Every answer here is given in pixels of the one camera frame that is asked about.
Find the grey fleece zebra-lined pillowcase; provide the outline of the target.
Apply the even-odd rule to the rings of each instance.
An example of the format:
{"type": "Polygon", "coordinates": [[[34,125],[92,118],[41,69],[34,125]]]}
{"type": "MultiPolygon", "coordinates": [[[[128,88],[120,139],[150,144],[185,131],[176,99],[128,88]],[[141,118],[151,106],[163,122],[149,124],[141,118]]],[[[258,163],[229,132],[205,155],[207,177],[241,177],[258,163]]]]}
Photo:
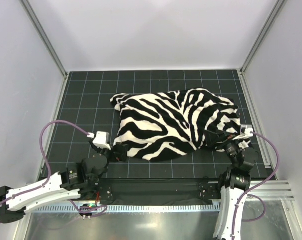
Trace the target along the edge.
{"type": "Polygon", "coordinates": [[[114,144],[127,156],[151,162],[178,159],[207,147],[205,132],[238,136],[241,120],[231,99],[204,88],[156,93],[117,93],[110,104],[119,112],[114,144]]]}

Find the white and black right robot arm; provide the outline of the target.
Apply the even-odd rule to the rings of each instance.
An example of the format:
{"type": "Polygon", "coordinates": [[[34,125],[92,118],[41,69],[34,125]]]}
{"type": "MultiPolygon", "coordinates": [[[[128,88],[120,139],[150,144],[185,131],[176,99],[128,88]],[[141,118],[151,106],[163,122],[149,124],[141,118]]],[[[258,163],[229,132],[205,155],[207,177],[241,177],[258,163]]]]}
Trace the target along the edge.
{"type": "Polygon", "coordinates": [[[246,143],[252,136],[253,129],[249,126],[244,126],[240,133],[204,131],[205,146],[214,151],[223,151],[231,163],[219,176],[216,185],[216,193],[221,197],[220,212],[213,233],[213,238],[217,240],[241,238],[241,217],[251,184],[250,171],[259,155],[246,143]]]}

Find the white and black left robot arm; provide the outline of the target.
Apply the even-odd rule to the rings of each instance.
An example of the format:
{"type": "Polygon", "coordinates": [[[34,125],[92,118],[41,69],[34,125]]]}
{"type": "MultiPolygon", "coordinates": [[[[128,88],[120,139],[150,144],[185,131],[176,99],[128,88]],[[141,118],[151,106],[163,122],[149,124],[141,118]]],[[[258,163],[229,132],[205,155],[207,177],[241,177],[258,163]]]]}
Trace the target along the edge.
{"type": "Polygon", "coordinates": [[[111,162],[127,159],[128,145],[89,143],[96,154],[41,181],[20,188],[0,187],[0,224],[17,222],[42,206],[59,201],[92,200],[111,162]]]}

